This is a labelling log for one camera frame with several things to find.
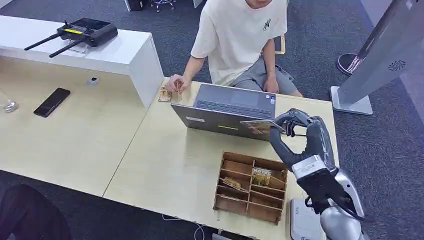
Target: black round base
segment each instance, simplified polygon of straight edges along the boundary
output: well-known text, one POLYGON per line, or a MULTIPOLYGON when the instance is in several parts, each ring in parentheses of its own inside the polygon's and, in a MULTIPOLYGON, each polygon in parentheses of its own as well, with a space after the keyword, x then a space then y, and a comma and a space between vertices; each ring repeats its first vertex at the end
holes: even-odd
POLYGON ((337 62, 336 62, 337 68, 342 73, 344 73, 348 76, 351 76, 352 72, 348 71, 348 68, 352 64, 352 62, 354 61, 356 56, 357 56, 357 54, 353 54, 353 53, 346 53, 346 54, 339 56, 338 59, 337 59, 337 62))

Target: white t-shirt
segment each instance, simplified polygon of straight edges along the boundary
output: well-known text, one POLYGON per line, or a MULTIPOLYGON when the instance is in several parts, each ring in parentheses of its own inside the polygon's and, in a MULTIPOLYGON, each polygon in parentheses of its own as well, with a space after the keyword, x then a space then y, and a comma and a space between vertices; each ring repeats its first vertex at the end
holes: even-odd
POLYGON ((253 9, 245 0, 208 0, 191 55, 208 56, 212 82, 229 85, 261 56, 269 39, 287 32, 287 2, 253 9))

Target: sticker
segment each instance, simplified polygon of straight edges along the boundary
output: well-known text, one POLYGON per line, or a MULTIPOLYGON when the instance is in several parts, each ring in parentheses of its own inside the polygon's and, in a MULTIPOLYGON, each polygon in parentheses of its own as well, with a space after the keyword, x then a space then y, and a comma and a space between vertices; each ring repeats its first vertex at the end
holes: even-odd
POLYGON ((218 127, 223 128, 223 129, 239 130, 238 128, 230 127, 230 126, 221 126, 221 125, 218 125, 218 127))
POLYGON ((205 122, 205 120, 204 119, 201 119, 201 118, 195 118, 195 117, 191 117, 191 116, 186 116, 185 118, 187 120, 191 120, 191 121, 202 122, 202 123, 205 122))
POLYGON ((83 33, 82 31, 77 31, 77 30, 74 30, 74 29, 65 29, 64 31, 70 32, 70 33, 73 33, 73 34, 82 34, 83 33))

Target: yellow label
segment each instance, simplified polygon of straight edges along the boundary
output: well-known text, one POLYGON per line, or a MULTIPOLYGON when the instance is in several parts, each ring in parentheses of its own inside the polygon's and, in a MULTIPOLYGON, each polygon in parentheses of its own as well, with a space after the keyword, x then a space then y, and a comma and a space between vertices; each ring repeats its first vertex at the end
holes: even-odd
POLYGON ((77 31, 77 30, 73 30, 73 29, 65 29, 65 31, 73 33, 73 34, 82 34, 83 33, 82 31, 77 31))
POLYGON ((218 127, 223 128, 223 129, 239 130, 238 128, 230 127, 230 126, 221 126, 221 125, 218 125, 218 127))

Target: wooden compartment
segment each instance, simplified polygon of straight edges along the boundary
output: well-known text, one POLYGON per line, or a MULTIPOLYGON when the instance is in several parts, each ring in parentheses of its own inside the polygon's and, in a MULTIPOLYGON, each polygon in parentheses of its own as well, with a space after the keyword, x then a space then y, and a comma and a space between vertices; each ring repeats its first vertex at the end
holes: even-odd
POLYGON ((215 194, 215 210, 273 222, 278 225, 286 199, 287 168, 282 162, 224 152, 215 194), (253 169, 271 171, 268 186, 251 184, 253 169), (237 181, 241 189, 224 183, 225 178, 237 181))
POLYGON ((216 195, 214 209, 223 209, 236 214, 245 214, 248 202, 231 197, 216 195))
POLYGON ((249 202, 283 210, 284 200, 258 191, 250 191, 249 202))
POLYGON ((248 216, 279 224, 281 220, 282 210, 273 207, 249 203, 247 213, 248 216))
POLYGON ((237 198, 240 200, 248 201, 249 200, 249 192, 240 191, 234 189, 232 187, 218 185, 218 189, 216 190, 217 195, 223 195, 227 197, 237 198))
POLYGON ((259 186, 259 185, 252 184, 251 190, 259 192, 259 193, 263 193, 272 197, 276 197, 279 199, 285 199, 286 197, 286 192, 284 190, 270 188, 268 186, 259 186))

